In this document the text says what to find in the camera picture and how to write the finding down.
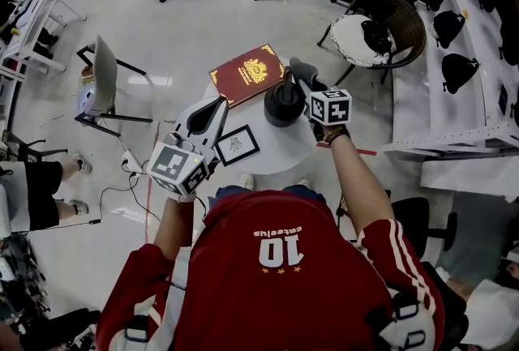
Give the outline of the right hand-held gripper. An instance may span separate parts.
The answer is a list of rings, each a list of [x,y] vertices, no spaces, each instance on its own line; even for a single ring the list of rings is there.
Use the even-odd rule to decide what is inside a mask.
[[[324,127],[346,127],[351,122],[352,96],[345,89],[330,88],[317,74],[300,75],[305,105],[303,114],[317,141],[324,141]]]

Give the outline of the black kettle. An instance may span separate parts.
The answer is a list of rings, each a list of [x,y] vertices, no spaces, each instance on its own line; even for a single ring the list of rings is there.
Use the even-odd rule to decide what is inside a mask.
[[[274,126],[287,127],[303,114],[306,95],[294,78],[290,66],[286,66],[281,82],[273,85],[264,96],[264,115]]]

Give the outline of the grey fleece cloth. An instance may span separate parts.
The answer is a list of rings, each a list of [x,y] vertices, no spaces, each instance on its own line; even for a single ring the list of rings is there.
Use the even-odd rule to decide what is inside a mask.
[[[292,57],[290,59],[290,69],[297,81],[304,82],[309,88],[315,86],[318,70],[315,66],[301,61],[299,58]]]

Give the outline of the person's right forearm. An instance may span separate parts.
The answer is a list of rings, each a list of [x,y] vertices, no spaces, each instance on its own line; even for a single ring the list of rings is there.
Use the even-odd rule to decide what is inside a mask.
[[[341,193],[354,230],[360,233],[377,220],[393,220],[389,197],[347,135],[330,144]]]

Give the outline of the red book gold ornament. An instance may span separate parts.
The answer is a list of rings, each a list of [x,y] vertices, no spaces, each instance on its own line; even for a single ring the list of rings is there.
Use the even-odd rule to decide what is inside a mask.
[[[229,107],[266,92],[284,78],[285,66],[269,44],[261,45],[209,71]]]

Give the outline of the white round seat cushion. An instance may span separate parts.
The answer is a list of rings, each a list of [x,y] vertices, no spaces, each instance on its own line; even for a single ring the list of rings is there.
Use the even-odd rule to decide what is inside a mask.
[[[333,44],[349,63],[372,68],[388,63],[389,53],[380,54],[371,49],[364,40],[362,22],[371,19],[360,14],[345,14],[335,19],[330,28]]]

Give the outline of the person's blue shorts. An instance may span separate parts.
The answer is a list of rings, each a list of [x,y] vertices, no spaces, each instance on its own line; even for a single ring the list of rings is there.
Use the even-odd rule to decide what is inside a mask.
[[[241,194],[247,194],[255,192],[255,190],[247,189],[242,186],[225,186],[220,187],[214,197],[209,197],[209,208],[212,208],[212,206],[219,200],[231,196],[231,195],[241,195]],[[306,198],[306,199],[312,199],[314,201],[318,201],[321,203],[326,204],[325,197],[317,193],[316,191],[310,189],[308,186],[305,186],[301,183],[295,184],[292,186],[287,186],[286,188],[282,189],[281,192],[285,193],[291,193],[293,195],[296,195],[299,198]]]

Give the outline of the white power strip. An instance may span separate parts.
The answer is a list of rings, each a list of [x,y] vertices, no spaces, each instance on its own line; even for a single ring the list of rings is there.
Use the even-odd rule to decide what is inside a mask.
[[[122,170],[129,173],[143,174],[144,170],[130,150],[122,154]]]

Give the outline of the black pouch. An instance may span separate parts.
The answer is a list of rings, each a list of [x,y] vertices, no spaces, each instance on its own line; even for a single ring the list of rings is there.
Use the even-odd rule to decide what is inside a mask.
[[[377,23],[373,20],[361,22],[364,41],[367,46],[378,54],[386,54],[391,51],[392,42],[386,24]]]

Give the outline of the brown wicker chair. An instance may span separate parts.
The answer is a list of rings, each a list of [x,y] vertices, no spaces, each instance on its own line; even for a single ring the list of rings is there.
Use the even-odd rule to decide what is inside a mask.
[[[427,32],[425,24],[418,12],[405,0],[353,0],[346,7],[345,14],[365,15],[369,19],[386,24],[389,31],[389,38],[392,48],[389,52],[389,61],[385,65],[368,70],[383,71],[383,77],[397,68],[408,66],[414,62],[427,44]],[[331,39],[330,23],[323,36],[316,43],[322,46],[326,39]],[[359,66],[350,63],[342,77],[337,83],[341,83],[352,71]]]

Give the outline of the white purple bag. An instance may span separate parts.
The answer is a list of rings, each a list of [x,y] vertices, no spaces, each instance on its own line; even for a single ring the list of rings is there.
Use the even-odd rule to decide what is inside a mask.
[[[77,94],[77,114],[97,116],[97,97],[94,83],[83,85]]]

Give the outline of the row of black bags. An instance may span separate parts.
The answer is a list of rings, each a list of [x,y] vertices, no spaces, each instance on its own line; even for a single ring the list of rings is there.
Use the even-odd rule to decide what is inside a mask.
[[[478,0],[443,0],[427,19],[445,92],[454,95],[479,79],[487,99],[497,100],[501,92],[509,97],[516,94],[519,69],[500,57],[499,17],[494,11],[483,10]]]

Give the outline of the white desk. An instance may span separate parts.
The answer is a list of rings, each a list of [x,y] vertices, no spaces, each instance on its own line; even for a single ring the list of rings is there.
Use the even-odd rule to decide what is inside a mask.
[[[43,74],[47,74],[49,70],[57,72],[66,70],[66,65],[44,57],[33,49],[48,19],[53,20],[62,28],[67,26],[64,20],[59,19],[54,14],[54,8],[58,4],[64,6],[77,19],[83,21],[88,19],[86,14],[77,11],[67,0],[30,0],[25,2],[21,27],[15,27],[15,33],[12,35],[11,41],[0,50],[0,74],[23,83],[26,76],[21,72],[22,66]]]

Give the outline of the person's red jersey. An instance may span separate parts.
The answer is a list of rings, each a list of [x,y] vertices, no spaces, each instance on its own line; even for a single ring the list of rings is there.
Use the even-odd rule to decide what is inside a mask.
[[[444,304],[401,224],[345,240],[327,205],[280,190],[209,210],[188,253],[187,285],[146,244],[133,251],[97,325],[98,351],[123,345],[152,301],[151,344],[174,351],[438,351]]]

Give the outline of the black picture frame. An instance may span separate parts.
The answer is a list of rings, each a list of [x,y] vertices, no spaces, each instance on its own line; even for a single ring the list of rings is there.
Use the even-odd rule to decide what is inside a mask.
[[[242,161],[260,151],[255,136],[248,125],[240,126],[222,135],[214,148],[224,167]]]

